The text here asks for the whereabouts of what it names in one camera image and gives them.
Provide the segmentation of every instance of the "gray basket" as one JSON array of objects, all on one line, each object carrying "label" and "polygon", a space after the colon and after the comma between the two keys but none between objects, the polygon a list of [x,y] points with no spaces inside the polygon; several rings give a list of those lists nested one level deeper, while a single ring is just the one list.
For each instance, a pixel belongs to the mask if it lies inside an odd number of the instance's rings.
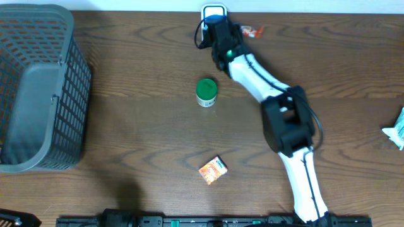
[{"label": "gray basket", "polygon": [[56,5],[0,5],[0,172],[65,170],[81,157],[90,70]]}]

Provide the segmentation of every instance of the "wood grain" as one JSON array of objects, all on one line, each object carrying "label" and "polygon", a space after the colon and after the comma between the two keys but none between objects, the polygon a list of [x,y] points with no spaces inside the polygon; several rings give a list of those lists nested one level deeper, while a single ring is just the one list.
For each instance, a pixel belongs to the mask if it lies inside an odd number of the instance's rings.
[{"label": "wood grain", "polygon": [[[0,175],[0,207],[59,215],[105,208],[165,215],[292,212],[280,158],[262,135],[259,105],[198,50],[197,13],[73,12],[75,39],[94,68],[85,155],[61,173]],[[404,154],[381,132],[404,92],[404,16],[232,14],[264,25],[246,42],[284,83],[306,89],[325,128],[315,154],[330,211],[403,226]],[[218,81],[201,108],[199,79]],[[207,186],[197,169],[216,155],[229,172]]]}]

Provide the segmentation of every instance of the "orange packet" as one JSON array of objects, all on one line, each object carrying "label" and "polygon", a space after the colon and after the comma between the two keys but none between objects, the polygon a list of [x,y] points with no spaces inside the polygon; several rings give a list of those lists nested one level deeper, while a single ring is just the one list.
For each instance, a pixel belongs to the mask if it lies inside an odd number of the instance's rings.
[{"label": "orange packet", "polygon": [[220,158],[216,157],[208,162],[205,166],[200,168],[199,173],[202,175],[204,180],[206,180],[208,185],[210,185],[220,176],[227,173],[227,168],[225,164],[220,160]]}]

